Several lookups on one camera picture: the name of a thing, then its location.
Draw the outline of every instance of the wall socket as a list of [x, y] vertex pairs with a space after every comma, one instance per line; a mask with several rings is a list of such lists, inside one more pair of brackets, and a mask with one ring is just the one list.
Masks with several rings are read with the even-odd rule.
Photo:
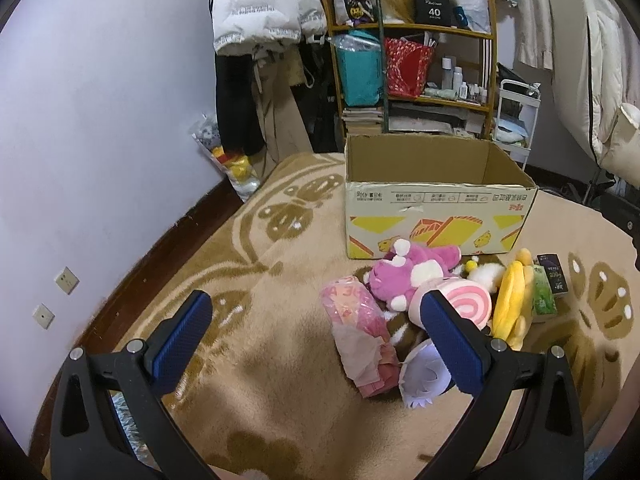
[[56, 283], [65, 294], [71, 294], [76, 288], [76, 285], [80, 283], [80, 280], [76, 278], [75, 274], [72, 273], [68, 267], [65, 267], [56, 278]]
[[49, 328], [51, 322], [56, 316], [50, 311], [43, 303], [39, 304], [35, 312], [33, 313], [33, 319], [43, 327], [44, 330]]

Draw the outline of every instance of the green tissue pack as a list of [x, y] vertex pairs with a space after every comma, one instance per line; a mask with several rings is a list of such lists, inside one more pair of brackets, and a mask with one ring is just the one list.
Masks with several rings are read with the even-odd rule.
[[542, 323], [558, 314], [545, 267], [534, 265], [533, 322]]

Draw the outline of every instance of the yellow banana plush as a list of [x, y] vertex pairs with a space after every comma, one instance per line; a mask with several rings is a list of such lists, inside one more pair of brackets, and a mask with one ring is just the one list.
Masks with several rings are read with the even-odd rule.
[[493, 336], [505, 340], [513, 350], [522, 350], [531, 327], [533, 290], [533, 259], [522, 249], [504, 273], [492, 324]]

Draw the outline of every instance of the red gift bag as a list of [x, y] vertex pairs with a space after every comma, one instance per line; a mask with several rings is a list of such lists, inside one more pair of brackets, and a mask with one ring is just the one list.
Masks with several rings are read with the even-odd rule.
[[418, 97], [424, 88], [435, 47], [385, 38], [385, 53], [389, 95]]

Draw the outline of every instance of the teal bag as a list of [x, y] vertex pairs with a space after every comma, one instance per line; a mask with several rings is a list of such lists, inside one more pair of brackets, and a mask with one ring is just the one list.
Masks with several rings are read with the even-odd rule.
[[[352, 36], [353, 41], [344, 36]], [[362, 50], [353, 48], [358, 44], [358, 38], [366, 40], [362, 42]], [[345, 43], [350, 44], [351, 48], [344, 48]], [[375, 49], [371, 43], [377, 44], [378, 48]], [[335, 50], [347, 106], [378, 104], [382, 95], [382, 54], [378, 38], [361, 30], [350, 30], [346, 35], [336, 36]]]

